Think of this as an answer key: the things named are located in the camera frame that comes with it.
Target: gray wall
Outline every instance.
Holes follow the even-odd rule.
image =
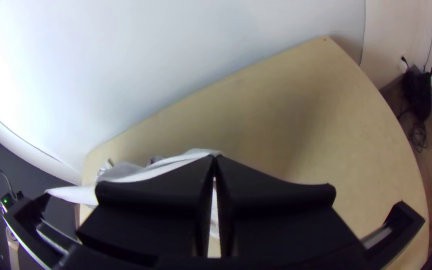
[[[18,191],[22,191],[23,194],[28,198],[35,198],[49,188],[71,185],[68,182],[49,175],[46,172],[32,166],[10,152],[1,144],[0,170],[2,170],[7,175],[14,192],[16,193]],[[6,180],[4,179],[3,175],[0,174],[0,198],[9,191],[10,188]],[[52,198],[43,215],[45,219],[49,223],[53,224],[56,228],[70,236],[75,235],[75,210],[73,203]],[[8,269],[10,267],[10,263],[5,228],[6,225],[0,216],[0,268]],[[40,267],[35,264],[27,254],[25,254],[25,251],[21,247],[18,253],[21,269],[40,269]]]

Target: beige table surface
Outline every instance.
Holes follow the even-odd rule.
[[[233,73],[98,146],[86,156],[82,183],[92,183],[107,159],[144,165],[191,148],[220,150],[288,182],[332,184],[333,207],[358,238],[402,200],[426,223],[388,268],[420,269],[427,259],[426,195],[408,140],[376,87],[328,36]],[[81,206],[81,222],[90,212]]]

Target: wooden tabletop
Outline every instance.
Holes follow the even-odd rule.
[[[389,268],[426,261],[428,208],[410,144],[376,87],[328,36],[233,73],[98,146],[82,183],[107,159],[145,165],[192,148],[222,151],[284,181],[332,184],[333,207],[358,238],[404,201],[426,223]],[[90,212],[81,206],[81,222]]]

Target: white cloth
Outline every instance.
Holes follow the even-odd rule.
[[[128,162],[120,162],[114,167],[107,169],[102,175],[98,176],[96,178],[96,182],[93,184],[83,186],[57,187],[47,189],[45,192],[51,196],[71,203],[97,206],[98,199],[95,195],[97,182],[107,181],[113,183],[131,183],[144,181],[163,175],[209,155],[216,157],[220,154],[220,152],[215,150],[195,148],[185,152],[184,154],[159,160],[147,167],[141,167]],[[216,190],[213,190],[210,233],[212,236],[219,238],[218,208],[216,197]]]

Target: white fabric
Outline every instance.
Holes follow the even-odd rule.
[[[209,155],[216,157],[220,154],[220,152],[214,150],[195,148],[185,152],[184,154],[159,160],[147,167],[141,167],[128,162],[120,162],[111,168],[106,166],[106,171],[96,178],[94,184],[51,188],[47,189],[46,193],[71,203],[97,206],[98,199],[95,195],[95,188],[98,182],[107,181],[113,183],[131,183],[144,181],[160,176]],[[217,239],[220,237],[218,200],[214,188],[212,191],[211,224],[209,227],[209,233]]]

